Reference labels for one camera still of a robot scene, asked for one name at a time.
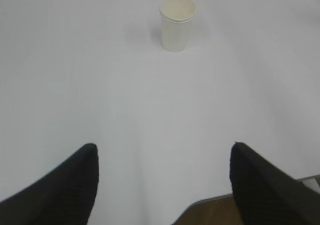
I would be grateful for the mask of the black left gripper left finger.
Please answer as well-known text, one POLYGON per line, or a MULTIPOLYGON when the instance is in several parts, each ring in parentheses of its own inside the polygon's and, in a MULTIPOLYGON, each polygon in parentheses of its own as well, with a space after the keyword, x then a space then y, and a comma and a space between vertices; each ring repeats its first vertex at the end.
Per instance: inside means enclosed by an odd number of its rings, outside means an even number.
POLYGON ((98 148, 88 143, 0 203, 2 225, 86 225, 99 184, 98 148))

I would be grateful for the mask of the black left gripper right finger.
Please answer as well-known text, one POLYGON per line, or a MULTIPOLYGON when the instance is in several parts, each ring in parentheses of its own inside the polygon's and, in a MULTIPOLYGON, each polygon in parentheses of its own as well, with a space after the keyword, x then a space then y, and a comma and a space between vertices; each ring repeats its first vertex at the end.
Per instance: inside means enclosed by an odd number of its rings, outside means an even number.
POLYGON ((318 225, 320 195, 236 142, 230 153, 232 194, 245 225, 318 225))

